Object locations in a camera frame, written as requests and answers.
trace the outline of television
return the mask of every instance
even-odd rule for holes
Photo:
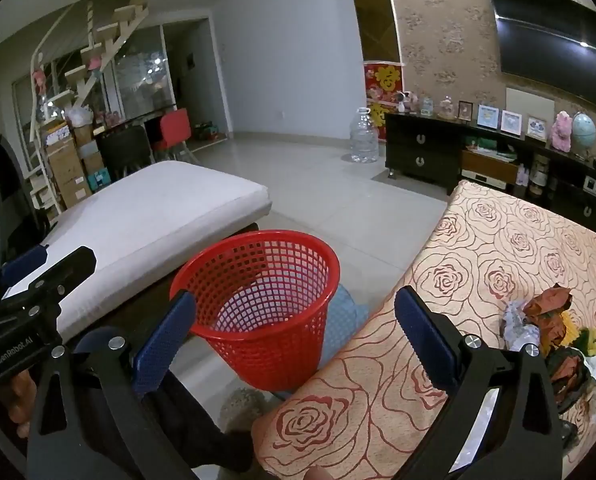
[[[504,73],[596,105],[596,12],[572,0],[492,0]]]

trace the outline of staircase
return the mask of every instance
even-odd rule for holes
[[[66,80],[72,89],[66,90],[50,99],[55,107],[58,107],[66,112],[73,106],[79,107],[84,104],[84,101],[91,93],[95,83],[98,81],[99,74],[104,72],[109,63],[114,59],[116,54],[118,54],[121,47],[126,43],[133,32],[140,26],[140,23],[142,23],[148,16],[148,8],[146,7],[147,3],[148,0],[130,0],[128,6],[119,7],[118,9],[114,10],[113,23],[94,30],[93,3],[91,1],[88,2],[86,22],[88,46],[80,51],[82,65],[65,73]],[[42,54],[40,54],[40,50],[43,44],[46,42],[47,38],[49,38],[55,27],[68,14],[72,7],[73,6],[70,6],[65,9],[64,12],[62,12],[62,14],[58,17],[53,26],[44,36],[43,40],[37,46],[33,56],[31,57],[30,75],[33,91],[33,106],[31,107],[31,131],[29,140],[33,143],[33,156],[37,155],[39,164],[27,175],[25,175],[25,177],[30,181],[31,184],[31,197],[33,199],[34,206],[37,209],[56,209],[56,215],[52,220],[52,223],[57,221],[57,217],[62,213],[62,208],[60,207],[60,203],[57,199],[56,188],[51,179],[50,167],[44,152],[44,147],[42,146],[41,139],[43,132],[47,132],[59,125],[63,122],[63,119],[60,116],[51,117],[48,112],[48,107],[44,106],[44,121],[42,123],[38,123],[36,120],[37,94],[35,84],[33,82],[33,72],[35,68],[42,62]],[[95,72],[90,72],[88,70],[89,64],[91,60],[96,57],[101,58],[101,65]]]

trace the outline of red poster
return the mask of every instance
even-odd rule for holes
[[[380,140],[387,138],[384,115],[398,106],[396,93],[402,92],[401,63],[369,61],[364,64],[364,83],[367,91],[367,106],[371,118],[378,127]]]

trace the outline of red plastic basket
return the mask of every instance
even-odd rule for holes
[[[192,258],[171,285],[189,290],[191,333],[206,339],[240,378],[292,390],[318,368],[327,305],[340,264],[322,240],[294,231],[227,238]]]

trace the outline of globe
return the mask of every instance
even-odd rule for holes
[[[583,148],[591,148],[596,142],[596,125],[585,114],[577,114],[571,125],[571,137]]]

